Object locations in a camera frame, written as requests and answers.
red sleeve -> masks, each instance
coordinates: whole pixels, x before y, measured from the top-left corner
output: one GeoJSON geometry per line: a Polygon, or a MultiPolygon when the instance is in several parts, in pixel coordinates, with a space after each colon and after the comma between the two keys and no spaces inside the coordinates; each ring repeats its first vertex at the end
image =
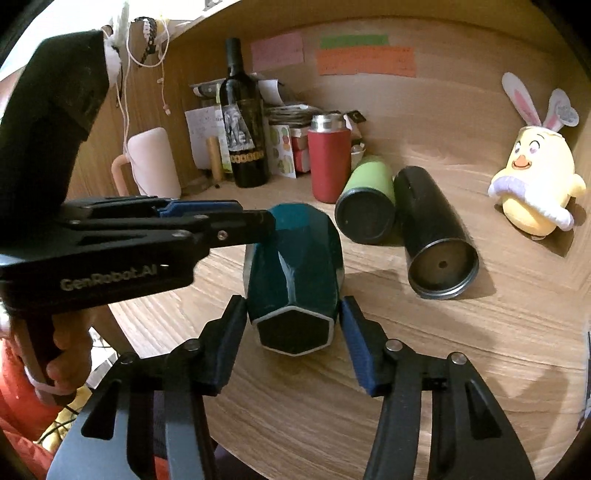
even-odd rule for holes
{"type": "MultiPolygon", "coordinates": [[[[9,342],[0,340],[0,350],[0,429],[29,470],[44,480],[53,455],[33,441],[52,424],[61,407],[48,407],[37,398],[9,342]]],[[[168,463],[155,458],[155,466],[157,479],[168,480],[168,463]]]]}
{"type": "Polygon", "coordinates": [[[0,418],[23,437],[38,440],[62,407],[49,407],[37,398],[10,342],[0,343],[0,418]]]}

yellow plush toy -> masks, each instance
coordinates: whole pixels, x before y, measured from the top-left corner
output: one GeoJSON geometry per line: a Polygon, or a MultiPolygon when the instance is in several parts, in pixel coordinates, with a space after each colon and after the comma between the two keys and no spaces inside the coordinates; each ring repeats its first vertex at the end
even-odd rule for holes
{"type": "Polygon", "coordinates": [[[519,131],[507,166],[493,177],[488,194],[500,199],[509,221],[534,239],[557,226],[571,230],[574,219],[564,207],[571,197],[585,193],[586,186],[574,172],[573,154],[558,131],[577,125],[579,116],[566,93],[556,89],[542,124],[522,81],[505,73],[502,83],[528,126],[519,131]]]}

red thermos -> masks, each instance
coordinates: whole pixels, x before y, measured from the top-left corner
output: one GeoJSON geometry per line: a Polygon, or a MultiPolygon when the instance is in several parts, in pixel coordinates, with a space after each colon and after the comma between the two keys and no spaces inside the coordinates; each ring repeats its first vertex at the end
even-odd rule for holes
{"type": "Polygon", "coordinates": [[[315,115],[308,130],[312,193],[336,203],[351,176],[351,131],[340,113],[315,115]]]}

pink sticky note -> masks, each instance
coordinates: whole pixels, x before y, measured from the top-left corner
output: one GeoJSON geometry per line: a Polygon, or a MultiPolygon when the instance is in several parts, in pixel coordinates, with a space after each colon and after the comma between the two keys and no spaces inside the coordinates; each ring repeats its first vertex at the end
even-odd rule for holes
{"type": "Polygon", "coordinates": [[[252,70],[276,69],[304,62],[304,43],[300,32],[251,43],[252,70]]]}

wine bottle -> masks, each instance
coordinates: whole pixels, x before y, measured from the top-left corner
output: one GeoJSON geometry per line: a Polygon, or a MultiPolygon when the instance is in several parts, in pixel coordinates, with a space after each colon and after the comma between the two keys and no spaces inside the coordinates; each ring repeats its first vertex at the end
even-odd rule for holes
{"type": "Polygon", "coordinates": [[[261,97],[256,82],[244,71],[240,39],[226,40],[226,57],[228,76],[219,98],[232,173],[238,187],[258,187],[269,178],[261,97]]]}

